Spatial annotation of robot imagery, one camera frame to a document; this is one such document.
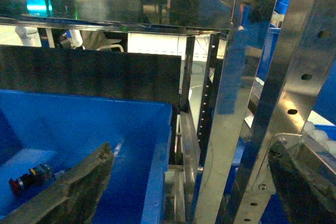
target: screw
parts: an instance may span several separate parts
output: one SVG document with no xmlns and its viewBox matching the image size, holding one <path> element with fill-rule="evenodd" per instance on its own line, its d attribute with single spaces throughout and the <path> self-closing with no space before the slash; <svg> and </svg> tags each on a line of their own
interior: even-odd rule
<svg viewBox="0 0 336 224">
<path fill-rule="evenodd" d="M 260 191 L 265 191 L 265 190 L 267 190 L 267 186 L 266 186 L 265 184 L 260 184 L 260 185 L 258 186 L 258 188 L 259 188 Z"/>
<path fill-rule="evenodd" d="M 287 144 L 287 140 L 282 136 L 282 137 L 279 137 L 278 141 L 280 143 L 282 143 L 283 145 L 286 145 Z"/>
</svg>

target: dark panel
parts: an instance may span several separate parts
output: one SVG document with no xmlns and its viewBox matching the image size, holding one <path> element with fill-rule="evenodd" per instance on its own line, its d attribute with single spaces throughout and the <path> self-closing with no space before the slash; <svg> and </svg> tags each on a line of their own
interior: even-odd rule
<svg viewBox="0 0 336 224">
<path fill-rule="evenodd" d="M 0 46 L 0 88 L 179 106 L 181 57 Z"/>
</svg>

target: light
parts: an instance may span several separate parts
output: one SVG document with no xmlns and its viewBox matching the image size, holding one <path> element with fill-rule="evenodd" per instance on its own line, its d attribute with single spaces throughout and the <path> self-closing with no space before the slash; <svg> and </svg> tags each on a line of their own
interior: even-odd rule
<svg viewBox="0 0 336 224">
<path fill-rule="evenodd" d="M 45 5 L 27 5 L 28 10 L 44 10 L 47 11 L 47 7 Z M 53 7 L 49 5 L 49 11 L 52 11 Z"/>
</svg>

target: hole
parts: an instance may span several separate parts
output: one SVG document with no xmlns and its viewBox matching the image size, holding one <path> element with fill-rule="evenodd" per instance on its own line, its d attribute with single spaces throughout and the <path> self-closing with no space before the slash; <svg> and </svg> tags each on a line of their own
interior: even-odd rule
<svg viewBox="0 0 336 224">
<path fill-rule="evenodd" d="M 313 76 L 309 73 L 305 73 L 301 76 L 301 80 L 304 80 L 304 81 L 309 81 L 311 80 L 311 78 L 313 78 Z"/>
<path fill-rule="evenodd" d="M 331 37 L 331 32 L 330 31 L 320 31 L 318 34 L 318 37 L 320 39 L 328 39 Z"/>
<path fill-rule="evenodd" d="M 297 110 L 289 110 L 289 111 L 287 111 L 287 113 L 290 114 L 290 115 L 295 115 L 296 113 L 298 113 L 298 111 Z"/>
</svg>

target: white ball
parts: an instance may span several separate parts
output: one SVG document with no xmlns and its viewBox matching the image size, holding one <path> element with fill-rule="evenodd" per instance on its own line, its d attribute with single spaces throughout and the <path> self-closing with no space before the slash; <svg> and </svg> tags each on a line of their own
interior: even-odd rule
<svg viewBox="0 0 336 224">
<path fill-rule="evenodd" d="M 311 137 L 323 147 L 326 144 L 326 142 L 329 140 L 327 133 L 321 130 L 312 131 Z"/>
<path fill-rule="evenodd" d="M 310 135 L 311 131 L 315 130 L 315 125 L 310 122 L 310 121 L 307 121 L 306 124 L 304 125 L 303 127 L 303 130 L 308 134 Z"/>
<path fill-rule="evenodd" d="M 326 142 L 326 150 L 336 157 L 336 141 L 330 140 Z"/>
</svg>

